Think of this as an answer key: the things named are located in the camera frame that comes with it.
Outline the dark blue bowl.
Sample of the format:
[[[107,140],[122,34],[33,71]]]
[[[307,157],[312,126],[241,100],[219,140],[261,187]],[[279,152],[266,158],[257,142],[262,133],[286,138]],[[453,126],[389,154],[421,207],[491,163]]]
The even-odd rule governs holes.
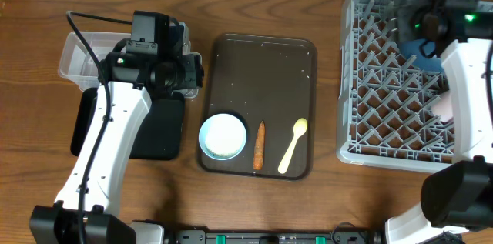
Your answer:
[[[433,42],[426,42],[424,38],[412,40],[409,42],[399,42],[397,44],[400,53],[409,59],[412,55],[416,56],[416,59],[411,63],[415,68],[426,72],[443,72],[444,69],[441,66],[441,59],[436,55],[432,58],[426,58],[420,51],[419,47],[424,43],[423,51],[425,55],[432,53],[435,50],[435,44]]]

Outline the light blue rice bowl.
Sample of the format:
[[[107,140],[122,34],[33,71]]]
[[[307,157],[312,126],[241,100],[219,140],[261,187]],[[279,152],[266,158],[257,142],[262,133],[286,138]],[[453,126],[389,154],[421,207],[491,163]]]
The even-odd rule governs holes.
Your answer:
[[[236,116],[220,113],[212,115],[201,125],[198,140],[206,156],[226,161],[242,152],[247,143],[247,130]]]

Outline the pink cup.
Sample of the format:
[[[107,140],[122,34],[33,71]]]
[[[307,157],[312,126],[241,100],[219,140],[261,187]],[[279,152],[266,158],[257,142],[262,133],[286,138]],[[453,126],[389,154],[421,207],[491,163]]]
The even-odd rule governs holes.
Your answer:
[[[442,122],[449,122],[453,119],[451,92],[441,93],[438,102],[431,107],[431,111],[435,116],[439,116]]]

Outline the orange carrot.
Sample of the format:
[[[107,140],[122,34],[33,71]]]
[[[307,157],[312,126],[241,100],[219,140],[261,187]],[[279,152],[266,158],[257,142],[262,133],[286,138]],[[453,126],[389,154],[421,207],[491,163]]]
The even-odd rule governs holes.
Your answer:
[[[254,146],[254,151],[253,151],[253,169],[254,170],[261,170],[263,168],[265,135],[266,135],[265,123],[262,120],[260,122],[259,128],[257,130],[257,138],[255,141],[255,146]]]

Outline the yellow plastic spoon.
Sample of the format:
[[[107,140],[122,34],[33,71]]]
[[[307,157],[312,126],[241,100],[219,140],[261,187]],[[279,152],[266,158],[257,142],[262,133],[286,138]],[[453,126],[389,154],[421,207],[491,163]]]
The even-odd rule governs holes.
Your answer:
[[[298,119],[293,125],[293,138],[283,155],[283,158],[278,165],[277,171],[280,174],[285,174],[289,168],[290,161],[293,156],[293,152],[295,150],[298,139],[304,135],[307,131],[307,120],[305,118]]]

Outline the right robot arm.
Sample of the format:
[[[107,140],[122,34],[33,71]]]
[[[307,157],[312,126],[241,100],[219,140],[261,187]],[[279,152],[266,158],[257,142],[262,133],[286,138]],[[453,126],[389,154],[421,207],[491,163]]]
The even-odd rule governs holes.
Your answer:
[[[406,0],[399,42],[433,42],[448,79],[452,165],[427,177],[419,204],[385,223],[388,243],[426,243],[492,226],[492,14],[478,0]]]

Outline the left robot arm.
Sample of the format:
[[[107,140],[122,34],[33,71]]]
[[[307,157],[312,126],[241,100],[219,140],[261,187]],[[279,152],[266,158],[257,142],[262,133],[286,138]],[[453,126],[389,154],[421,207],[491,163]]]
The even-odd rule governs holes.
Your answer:
[[[70,177],[52,206],[36,206],[37,243],[167,243],[153,221],[119,219],[121,188],[134,152],[159,159],[179,148],[183,92],[203,84],[189,29],[167,15],[137,12],[132,32],[96,61],[99,87]]]

